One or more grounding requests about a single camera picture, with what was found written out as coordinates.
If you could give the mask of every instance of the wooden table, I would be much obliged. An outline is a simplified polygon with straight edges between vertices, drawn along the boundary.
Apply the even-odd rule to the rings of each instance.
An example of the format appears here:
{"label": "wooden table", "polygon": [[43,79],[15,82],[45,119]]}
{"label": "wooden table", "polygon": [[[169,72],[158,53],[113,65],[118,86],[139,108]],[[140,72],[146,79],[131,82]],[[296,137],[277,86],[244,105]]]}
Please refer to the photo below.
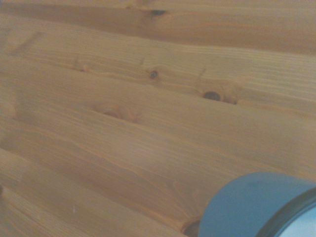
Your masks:
{"label": "wooden table", "polygon": [[316,180],[315,55],[313,1],[3,0],[0,236],[180,237],[241,175]]}

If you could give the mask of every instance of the wood knot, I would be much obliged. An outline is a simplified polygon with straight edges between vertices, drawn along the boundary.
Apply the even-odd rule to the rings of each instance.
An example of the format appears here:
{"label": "wood knot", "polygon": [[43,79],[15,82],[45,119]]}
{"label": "wood knot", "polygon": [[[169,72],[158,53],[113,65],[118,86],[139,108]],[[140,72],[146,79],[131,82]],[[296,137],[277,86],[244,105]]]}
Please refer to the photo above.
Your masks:
{"label": "wood knot", "polygon": [[151,14],[153,16],[161,16],[164,15],[166,13],[166,11],[164,10],[151,10]]}
{"label": "wood knot", "polygon": [[94,110],[104,115],[134,123],[137,123],[140,116],[140,113],[134,109],[113,103],[100,103],[94,107]]}
{"label": "wood knot", "polygon": [[242,87],[227,80],[212,80],[203,85],[201,96],[205,99],[237,104]]}
{"label": "wood knot", "polygon": [[209,99],[209,100],[216,100],[216,101],[221,100],[221,96],[218,93],[216,93],[215,91],[208,91],[208,92],[204,93],[203,98]]}

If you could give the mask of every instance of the wood grain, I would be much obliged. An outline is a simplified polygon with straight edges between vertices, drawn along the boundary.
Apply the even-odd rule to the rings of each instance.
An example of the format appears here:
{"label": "wood grain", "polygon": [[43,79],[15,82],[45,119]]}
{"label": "wood grain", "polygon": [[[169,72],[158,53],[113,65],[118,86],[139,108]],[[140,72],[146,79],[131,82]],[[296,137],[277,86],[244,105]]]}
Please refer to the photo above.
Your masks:
{"label": "wood grain", "polygon": [[152,40],[315,55],[315,8],[304,9],[301,13],[282,10],[284,12],[273,14],[268,10],[268,14],[263,15],[171,11],[154,16],[150,11],[103,7],[3,3],[0,8],[1,13],[10,15],[71,23]]}
{"label": "wood grain", "polygon": [[[19,55],[74,70],[315,119],[314,56],[180,45],[3,14],[4,28],[42,33]],[[4,50],[17,42],[9,33]],[[158,77],[150,79],[150,72]]]}
{"label": "wood grain", "polygon": [[1,227],[14,236],[183,236],[32,163],[0,205]]}
{"label": "wood grain", "polygon": [[[1,65],[10,78],[2,84],[19,91],[22,123],[3,149],[175,229],[200,216],[216,191],[240,175],[269,170],[316,178],[313,120],[16,57],[2,57]],[[104,102],[140,110],[140,118],[96,112]]]}
{"label": "wood grain", "polygon": [[4,0],[0,235],[196,235],[234,178],[316,180],[315,9]]}
{"label": "wood grain", "polygon": [[172,10],[198,12],[252,12],[253,14],[275,14],[301,12],[304,15],[309,10],[315,10],[312,1],[300,0],[3,0],[3,3],[15,4],[45,4],[80,7],[134,8],[141,10]]}

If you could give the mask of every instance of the wooden plank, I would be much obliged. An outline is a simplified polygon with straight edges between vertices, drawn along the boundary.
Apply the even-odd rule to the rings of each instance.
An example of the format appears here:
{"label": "wooden plank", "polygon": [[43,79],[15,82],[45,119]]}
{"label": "wooden plank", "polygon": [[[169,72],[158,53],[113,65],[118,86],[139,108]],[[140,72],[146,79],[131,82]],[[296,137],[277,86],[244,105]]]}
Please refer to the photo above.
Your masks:
{"label": "wooden plank", "polygon": [[[25,97],[20,111],[29,116],[21,121],[67,137],[101,157],[118,157],[142,167],[151,157],[156,162],[146,166],[151,172],[212,193],[234,177],[256,170],[315,179],[312,120],[11,60],[1,64],[16,79],[23,73],[24,79],[16,80],[15,86],[33,99],[38,95],[51,101]],[[103,102],[141,110],[141,117],[132,123],[93,111]],[[152,148],[144,153],[144,147]]]}
{"label": "wooden plank", "polygon": [[183,236],[35,164],[1,204],[2,226],[21,236]]}
{"label": "wooden plank", "polygon": [[47,32],[19,51],[32,60],[192,96],[216,91],[229,103],[315,119],[314,56],[178,45],[4,15],[1,23]]}
{"label": "wooden plank", "polygon": [[218,11],[255,11],[268,12],[270,14],[278,12],[289,12],[294,9],[305,10],[315,9],[316,5],[311,1],[299,0],[3,0],[3,3],[14,4],[47,4],[62,6],[80,7],[108,7],[108,8],[135,8],[135,9],[154,9],[172,11],[199,11],[199,12],[218,12]]}
{"label": "wooden plank", "polygon": [[270,9],[267,14],[247,9],[246,13],[171,11],[155,16],[135,9],[3,3],[0,12],[152,40],[316,54],[315,9],[272,14]]}

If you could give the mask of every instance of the wooden surface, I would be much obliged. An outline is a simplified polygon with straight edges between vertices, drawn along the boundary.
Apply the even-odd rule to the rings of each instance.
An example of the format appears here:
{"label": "wooden surface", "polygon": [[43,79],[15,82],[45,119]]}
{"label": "wooden surface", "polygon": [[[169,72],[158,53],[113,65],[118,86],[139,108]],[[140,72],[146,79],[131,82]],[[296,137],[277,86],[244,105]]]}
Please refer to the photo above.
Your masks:
{"label": "wooden surface", "polygon": [[0,5],[1,236],[183,236],[241,175],[316,180],[312,2],[111,2]]}

